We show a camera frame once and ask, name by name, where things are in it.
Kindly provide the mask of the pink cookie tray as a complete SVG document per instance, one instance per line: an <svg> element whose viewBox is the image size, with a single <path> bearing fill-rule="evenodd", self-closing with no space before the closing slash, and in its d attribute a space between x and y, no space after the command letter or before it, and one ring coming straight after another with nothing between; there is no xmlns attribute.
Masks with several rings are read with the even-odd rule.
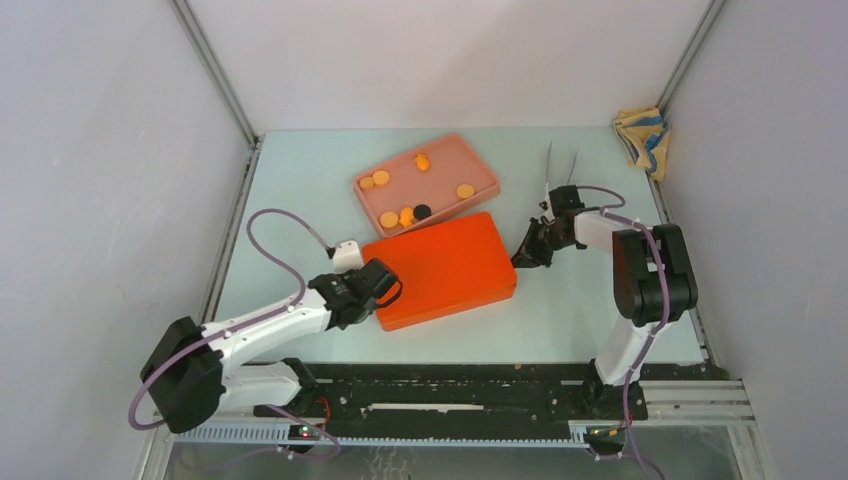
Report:
<svg viewBox="0 0 848 480"><path fill-rule="evenodd" d="M416 168L414 157L418 153L429 156L431 166L428 171ZM388 171L390 182L385 186L374 185L368 190L360 189L358 182L378 170ZM472 185L475 194L460 200L456 195L460 184ZM376 233L382 238L391 238L444 222L477 207L498 196L501 185L495 171L465 137L449 133L356 174L353 192ZM379 217L384 212L393 211L399 215L402 208L413 209L419 204L426 204L432 209L429 218L415 220L408 228L400 224L390 230L381 227Z"/></svg>

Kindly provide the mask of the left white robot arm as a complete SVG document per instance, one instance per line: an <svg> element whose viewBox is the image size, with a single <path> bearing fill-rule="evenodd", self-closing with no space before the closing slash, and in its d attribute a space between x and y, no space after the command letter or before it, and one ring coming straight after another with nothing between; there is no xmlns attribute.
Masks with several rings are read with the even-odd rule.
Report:
<svg viewBox="0 0 848 480"><path fill-rule="evenodd" d="M185 433L215 415L260 405L304 416L316 403L311 373L296 359L259 363L261 355L302 337L344 330L402 295L399 276L379 259L306 281L281 301L203 325L173 321L141 369L136 408L149 396L162 424Z"/></svg>

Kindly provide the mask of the metal tongs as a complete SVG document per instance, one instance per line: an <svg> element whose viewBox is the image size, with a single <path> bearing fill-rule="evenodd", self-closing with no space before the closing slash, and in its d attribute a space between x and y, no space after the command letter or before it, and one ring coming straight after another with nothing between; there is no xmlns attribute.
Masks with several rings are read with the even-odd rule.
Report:
<svg viewBox="0 0 848 480"><path fill-rule="evenodd" d="M580 148L574 147L569 156L561 158L553 148L553 141L548 143L545 158L545 197L548 205L552 204L552 192L561 186L570 185L576 170Z"/></svg>

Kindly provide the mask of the orange cookie box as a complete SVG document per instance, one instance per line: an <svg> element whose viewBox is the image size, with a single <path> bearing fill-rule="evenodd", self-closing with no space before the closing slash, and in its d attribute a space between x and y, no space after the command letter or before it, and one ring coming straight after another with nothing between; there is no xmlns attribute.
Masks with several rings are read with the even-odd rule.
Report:
<svg viewBox="0 0 848 480"><path fill-rule="evenodd" d="M394 331L484 307L513 297L517 281L504 284L415 284L405 286L399 299L379 309L384 331Z"/></svg>

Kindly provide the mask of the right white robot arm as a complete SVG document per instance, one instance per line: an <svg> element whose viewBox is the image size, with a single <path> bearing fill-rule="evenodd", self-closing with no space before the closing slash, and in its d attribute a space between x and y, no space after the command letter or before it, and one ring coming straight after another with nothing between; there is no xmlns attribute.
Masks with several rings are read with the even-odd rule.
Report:
<svg viewBox="0 0 848 480"><path fill-rule="evenodd" d="M637 381L647 353L666 327L693 309L698 287L681 228L648 226L617 214L625 205L588 207L580 187L550 190L513 254L515 268L551 265L555 252L593 247L612 258L613 297L619 318L607 346L593 361L594 383L581 392L585 411L606 418L622 403L618 387Z"/></svg>

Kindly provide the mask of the orange box lid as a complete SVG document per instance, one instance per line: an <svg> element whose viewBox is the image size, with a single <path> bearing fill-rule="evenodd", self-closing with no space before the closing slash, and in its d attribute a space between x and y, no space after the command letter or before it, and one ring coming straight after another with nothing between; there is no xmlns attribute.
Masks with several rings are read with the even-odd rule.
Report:
<svg viewBox="0 0 848 480"><path fill-rule="evenodd" d="M405 286L504 284L517 274L494 218L479 212L366 245Z"/></svg>

